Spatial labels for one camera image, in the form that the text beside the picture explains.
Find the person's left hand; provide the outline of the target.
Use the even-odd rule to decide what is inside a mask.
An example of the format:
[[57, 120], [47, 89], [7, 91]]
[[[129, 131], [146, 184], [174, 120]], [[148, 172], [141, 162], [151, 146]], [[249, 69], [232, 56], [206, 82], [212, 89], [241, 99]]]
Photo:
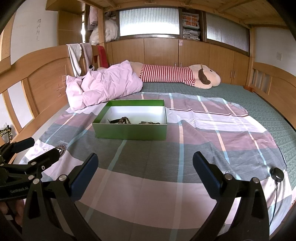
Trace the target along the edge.
[[1, 202], [1, 212], [3, 213], [3, 215], [12, 214], [15, 219], [15, 222], [19, 226], [23, 226], [24, 209], [25, 209], [25, 202], [23, 199]]

